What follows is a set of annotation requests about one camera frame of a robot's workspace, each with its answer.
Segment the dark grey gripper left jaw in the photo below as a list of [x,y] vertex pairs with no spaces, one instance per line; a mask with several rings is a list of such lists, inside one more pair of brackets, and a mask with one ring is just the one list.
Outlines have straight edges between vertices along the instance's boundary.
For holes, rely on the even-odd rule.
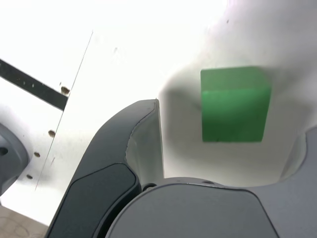
[[104,238],[143,185],[163,176],[159,101],[137,101],[110,118],[91,140],[47,237]]

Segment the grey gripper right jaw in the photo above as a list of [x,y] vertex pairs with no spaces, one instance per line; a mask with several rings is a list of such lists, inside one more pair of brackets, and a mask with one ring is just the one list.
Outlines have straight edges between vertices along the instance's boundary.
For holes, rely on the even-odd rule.
[[167,182],[141,193],[117,216],[108,238],[314,238],[317,130],[306,133],[299,169],[255,187]]

